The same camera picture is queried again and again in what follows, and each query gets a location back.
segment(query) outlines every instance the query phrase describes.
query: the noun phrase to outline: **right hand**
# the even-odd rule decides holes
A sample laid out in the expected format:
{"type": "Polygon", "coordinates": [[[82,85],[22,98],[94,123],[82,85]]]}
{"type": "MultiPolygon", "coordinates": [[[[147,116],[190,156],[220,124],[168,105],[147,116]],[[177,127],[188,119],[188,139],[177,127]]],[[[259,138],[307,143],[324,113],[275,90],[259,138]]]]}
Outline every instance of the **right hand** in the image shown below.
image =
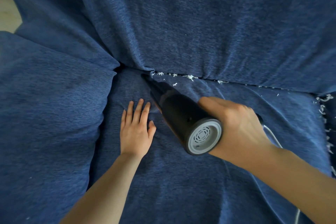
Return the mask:
{"type": "Polygon", "coordinates": [[[198,104],[223,125],[222,137],[211,155],[249,171],[276,148],[251,108],[215,97],[202,97],[198,104]]]}

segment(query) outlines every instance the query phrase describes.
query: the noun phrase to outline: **right arm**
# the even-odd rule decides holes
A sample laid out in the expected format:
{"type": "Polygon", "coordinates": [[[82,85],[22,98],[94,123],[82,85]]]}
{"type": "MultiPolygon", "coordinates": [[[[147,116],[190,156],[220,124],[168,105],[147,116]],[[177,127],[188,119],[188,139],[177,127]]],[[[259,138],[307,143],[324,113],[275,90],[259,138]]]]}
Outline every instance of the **right arm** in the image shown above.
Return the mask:
{"type": "Polygon", "coordinates": [[[316,223],[335,223],[336,181],[291,151],[274,146],[254,111],[219,98],[199,105],[221,121],[225,130],[209,153],[251,172],[316,223]]]}

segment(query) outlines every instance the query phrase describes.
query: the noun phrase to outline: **white power cord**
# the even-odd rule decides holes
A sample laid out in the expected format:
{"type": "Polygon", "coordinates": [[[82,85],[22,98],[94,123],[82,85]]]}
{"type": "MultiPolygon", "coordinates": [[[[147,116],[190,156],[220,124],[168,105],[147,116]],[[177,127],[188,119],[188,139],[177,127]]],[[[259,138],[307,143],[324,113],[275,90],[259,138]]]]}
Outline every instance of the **white power cord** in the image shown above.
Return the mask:
{"type": "MultiPolygon", "coordinates": [[[[273,132],[267,126],[265,126],[265,125],[264,125],[264,128],[266,128],[266,130],[270,133],[271,137],[273,138],[273,140],[275,141],[275,143],[277,144],[277,146],[283,149],[282,145],[279,143],[279,141],[277,140],[277,138],[275,137],[275,135],[273,134],[273,132]]],[[[301,213],[301,211],[298,208],[297,211],[296,211],[296,214],[295,214],[294,224],[298,224],[299,223],[300,213],[301,213]]]]}

